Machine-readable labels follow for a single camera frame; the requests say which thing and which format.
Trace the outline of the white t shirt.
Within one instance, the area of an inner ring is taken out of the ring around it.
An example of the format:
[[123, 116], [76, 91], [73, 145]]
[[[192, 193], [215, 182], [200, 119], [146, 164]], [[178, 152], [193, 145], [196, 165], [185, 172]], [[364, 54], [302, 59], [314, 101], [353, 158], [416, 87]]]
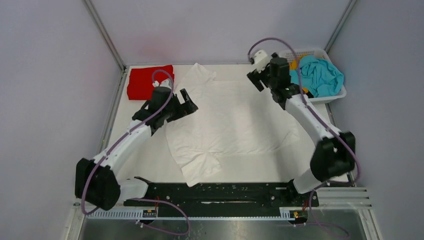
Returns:
[[217, 80], [194, 64], [176, 86], [186, 90], [197, 111], [168, 123], [170, 154], [192, 187], [222, 170], [220, 158], [271, 154], [296, 143], [296, 120], [248, 80]]

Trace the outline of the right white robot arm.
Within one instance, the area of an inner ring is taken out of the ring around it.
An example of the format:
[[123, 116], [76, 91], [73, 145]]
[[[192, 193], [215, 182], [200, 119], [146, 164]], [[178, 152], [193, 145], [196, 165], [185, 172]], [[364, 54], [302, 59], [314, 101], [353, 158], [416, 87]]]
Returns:
[[309, 168], [287, 185], [287, 201], [299, 206], [307, 199], [306, 193], [355, 168], [356, 139], [351, 132], [341, 132], [323, 120], [301, 87], [291, 82], [286, 58], [259, 50], [250, 63], [254, 70], [247, 74], [248, 79], [259, 91], [269, 88], [272, 99], [300, 123], [315, 145]]

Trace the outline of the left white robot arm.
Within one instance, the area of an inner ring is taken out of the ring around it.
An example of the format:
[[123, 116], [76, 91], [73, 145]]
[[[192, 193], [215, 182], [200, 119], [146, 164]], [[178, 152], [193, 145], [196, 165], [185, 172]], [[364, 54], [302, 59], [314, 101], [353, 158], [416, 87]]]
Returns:
[[193, 114], [198, 110], [186, 89], [181, 89], [183, 102], [170, 87], [157, 86], [131, 118], [129, 126], [118, 140], [92, 159], [82, 158], [75, 171], [74, 194], [78, 199], [108, 211], [117, 203], [137, 199], [148, 206], [155, 200], [155, 192], [147, 180], [134, 177], [123, 181], [117, 175], [134, 150], [141, 147], [164, 123]]

